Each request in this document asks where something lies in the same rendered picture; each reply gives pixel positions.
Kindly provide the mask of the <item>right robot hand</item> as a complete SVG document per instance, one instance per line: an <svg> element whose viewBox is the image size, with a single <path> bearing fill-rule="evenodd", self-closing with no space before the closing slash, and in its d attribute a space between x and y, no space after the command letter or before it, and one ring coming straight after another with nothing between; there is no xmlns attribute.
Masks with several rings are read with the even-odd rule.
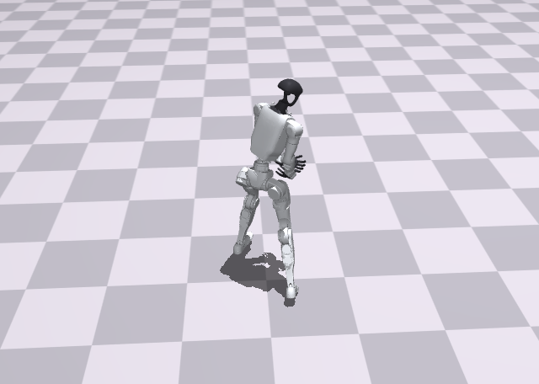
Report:
<svg viewBox="0 0 539 384"><path fill-rule="evenodd" d="M281 165L280 165L280 167L284 170L284 168L283 168ZM281 174L281 173L278 173L278 172L276 171L281 177L290 179L290 177L288 177L287 175L285 175L284 172L283 172L282 170L280 170L279 168L278 168L278 170L279 170L280 172L283 173L283 174ZM285 170L284 170L284 171L285 171ZM296 172L296 171L295 171L295 172Z"/></svg>

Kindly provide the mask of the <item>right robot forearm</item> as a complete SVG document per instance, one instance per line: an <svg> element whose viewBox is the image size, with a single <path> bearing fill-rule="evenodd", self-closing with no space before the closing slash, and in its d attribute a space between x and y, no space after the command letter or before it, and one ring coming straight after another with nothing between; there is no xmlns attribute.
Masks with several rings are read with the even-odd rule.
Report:
<svg viewBox="0 0 539 384"><path fill-rule="evenodd" d="M295 160L296 160L296 156L294 155L293 158L291 159L291 165L286 165L283 163L283 167L284 167L284 174L287 175L288 177L290 177L291 179L294 179L296 177L296 173L295 173Z"/></svg>

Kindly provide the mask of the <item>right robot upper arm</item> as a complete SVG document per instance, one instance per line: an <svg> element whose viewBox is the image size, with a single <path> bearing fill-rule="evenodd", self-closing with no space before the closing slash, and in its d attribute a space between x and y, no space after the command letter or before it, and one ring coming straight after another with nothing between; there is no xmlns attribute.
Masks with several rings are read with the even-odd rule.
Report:
<svg viewBox="0 0 539 384"><path fill-rule="evenodd" d="M286 134L288 135L286 140L286 150L282 153L280 160L286 164L291 165L291 159L297 149L297 145L302 136L302 125L294 120L288 120L286 122Z"/></svg>

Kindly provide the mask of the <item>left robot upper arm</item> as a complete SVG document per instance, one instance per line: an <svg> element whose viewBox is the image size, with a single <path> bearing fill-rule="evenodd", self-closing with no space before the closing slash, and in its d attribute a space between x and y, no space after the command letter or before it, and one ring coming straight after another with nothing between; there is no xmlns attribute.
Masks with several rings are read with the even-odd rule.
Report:
<svg viewBox="0 0 539 384"><path fill-rule="evenodd" d="M258 119L260 110L261 110L266 104L267 104L267 103L259 103L259 104L256 104L256 105L253 107L253 112L254 112L254 126L255 126L256 121L257 121L257 119Z"/></svg>

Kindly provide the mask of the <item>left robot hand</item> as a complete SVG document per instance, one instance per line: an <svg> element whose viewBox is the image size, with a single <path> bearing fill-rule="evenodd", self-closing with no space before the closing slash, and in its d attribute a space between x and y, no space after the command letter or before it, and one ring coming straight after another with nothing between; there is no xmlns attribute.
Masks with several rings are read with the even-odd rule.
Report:
<svg viewBox="0 0 539 384"><path fill-rule="evenodd" d="M298 161L297 158L299 158L299 157L302 157L302 155L297 156L297 157L296 157L296 160L295 160L295 168L300 169L300 170L295 169L295 171L298 172L298 173L300 173L301 170L303 170L303 168L300 168L300 167L297 167L297 166L301 166L301 167L305 167L305 166L306 166L305 164L300 164L300 163L305 163L306 160L304 160L304 161ZM278 162L276 162L276 163L279 164L279 165L281 165L281 166L283 166L283 163L278 163Z"/></svg>

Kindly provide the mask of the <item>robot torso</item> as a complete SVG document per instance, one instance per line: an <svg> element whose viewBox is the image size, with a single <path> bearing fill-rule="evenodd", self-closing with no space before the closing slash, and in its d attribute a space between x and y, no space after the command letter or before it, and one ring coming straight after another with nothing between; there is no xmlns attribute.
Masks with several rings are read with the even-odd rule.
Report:
<svg viewBox="0 0 539 384"><path fill-rule="evenodd" d="M275 102L273 102L275 104ZM266 104L259 112L258 119L251 136L250 152L259 159L248 169L247 186L253 189L268 191L267 181L273 177L269 163L275 161L286 147L286 122L295 120L291 113L278 114L270 109L274 104Z"/></svg>

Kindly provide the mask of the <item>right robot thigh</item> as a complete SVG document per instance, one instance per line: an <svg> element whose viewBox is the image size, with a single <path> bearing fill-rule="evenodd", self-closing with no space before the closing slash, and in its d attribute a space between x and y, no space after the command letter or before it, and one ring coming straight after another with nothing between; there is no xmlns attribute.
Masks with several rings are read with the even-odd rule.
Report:
<svg viewBox="0 0 539 384"><path fill-rule="evenodd" d="M279 221L280 230L278 231L278 240L280 243L288 244L288 229L291 229L290 217L290 191L288 185L283 180L270 178L267 181L266 189L268 195L273 199L273 208Z"/></svg>

